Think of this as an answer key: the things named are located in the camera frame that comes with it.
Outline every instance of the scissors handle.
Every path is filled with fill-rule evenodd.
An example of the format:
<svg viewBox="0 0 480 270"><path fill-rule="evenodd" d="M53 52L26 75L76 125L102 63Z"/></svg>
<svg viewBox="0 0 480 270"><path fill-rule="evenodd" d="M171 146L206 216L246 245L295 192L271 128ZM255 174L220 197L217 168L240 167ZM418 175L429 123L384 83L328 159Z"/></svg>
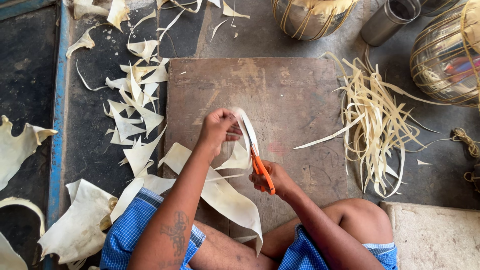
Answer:
<svg viewBox="0 0 480 270"><path fill-rule="evenodd" d="M268 187L270 188L270 190L267 191L263 186L261 186L262 192L267 191L270 195L275 194L275 187L273 186L272 178L270 178L270 175L268 174L268 171L266 170L260 157L252 155L252 161L253 161L252 162L253 169L257 174L263 174L265 176L265 179L267 180L267 183L268 183Z"/></svg>

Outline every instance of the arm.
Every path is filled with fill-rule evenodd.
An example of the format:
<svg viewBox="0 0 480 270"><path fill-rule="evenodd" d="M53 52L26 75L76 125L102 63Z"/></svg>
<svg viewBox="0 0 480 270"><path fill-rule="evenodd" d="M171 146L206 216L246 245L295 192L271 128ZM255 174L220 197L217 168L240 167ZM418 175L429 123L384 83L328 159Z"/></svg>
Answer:
<svg viewBox="0 0 480 270"><path fill-rule="evenodd" d="M220 153L221 144L238 140L233 112L218 109L205 117L192 154L185 163L170 193L160 205L132 253L128 269L179 269L190 239L193 218L208 168Z"/></svg>
<svg viewBox="0 0 480 270"><path fill-rule="evenodd" d="M275 185L276 194L290 206L332 269L384 270L381 263L353 236L334 223L295 184L278 164L262 161ZM251 174L255 189L268 184L263 175Z"/></svg>

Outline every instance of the forearm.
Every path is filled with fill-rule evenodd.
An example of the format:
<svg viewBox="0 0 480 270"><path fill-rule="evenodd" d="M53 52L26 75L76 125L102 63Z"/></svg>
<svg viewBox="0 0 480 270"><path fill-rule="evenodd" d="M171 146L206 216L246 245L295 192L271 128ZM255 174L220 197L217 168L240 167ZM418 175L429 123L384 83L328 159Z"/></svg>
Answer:
<svg viewBox="0 0 480 270"><path fill-rule="evenodd" d="M210 166L210 152L196 146L135 247L129 269L179 269Z"/></svg>
<svg viewBox="0 0 480 270"><path fill-rule="evenodd" d="M371 252L334 223L298 186L284 200L292 206L331 269L384 269Z"/></svg>

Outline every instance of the wooden plank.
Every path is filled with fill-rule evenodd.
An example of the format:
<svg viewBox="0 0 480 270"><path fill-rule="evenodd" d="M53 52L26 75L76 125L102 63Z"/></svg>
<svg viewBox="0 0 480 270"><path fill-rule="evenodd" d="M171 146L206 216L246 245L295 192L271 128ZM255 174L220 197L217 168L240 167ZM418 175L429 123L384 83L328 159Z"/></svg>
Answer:
<svg viewBox="0 0 480 270"><path fill-rule="evenodd" d="M263 159L281 164L293 180L319 205L347 197L341 136L293 150L295 146L330 135L342 128L335 64L314 58L172 59L168 85L165 150L174 142L193 149L203 117L216 108L240 107L255 129ZM230 155L233 143L222 148L212 166ZM255 190L248 174L238 169L222 175L258 207L262 230L269 231L295 216L278 196ZM164 177L174 177L170 169ZM199 205L196 219L240 237L253 234L216 211Z"/></svg>

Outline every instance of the hand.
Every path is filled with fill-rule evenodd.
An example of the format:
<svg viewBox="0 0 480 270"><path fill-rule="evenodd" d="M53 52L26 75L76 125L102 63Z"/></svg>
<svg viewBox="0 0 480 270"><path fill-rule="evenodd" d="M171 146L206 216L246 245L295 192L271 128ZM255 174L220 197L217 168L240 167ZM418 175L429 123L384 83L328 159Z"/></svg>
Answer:
<svg viewBox="0 0 480 270"><path fill-rule="evenodd" d="M270 178L272 178L273 185L275 186L275 194L277 194L282 200L288 196L288 193L298 188L297 184L290 178L287 172L275 162L268 160L262 160ZM261 190L263 186L265 190L269 190L267 180L263 174L256 174L255 170L248 176L248 179L253 182L253 187L257 190Z"/></svg>
<svg viewBox="0 0 480 270"><path fill-rule="evenodd" d="M211 153L210 163L220 154L223 142L240 139L239 136L227 134L228 132L241 135L237 118L240 118L240 115L223 108L217 109L205 117L196 147L201 147L209 154Z"/></svg>

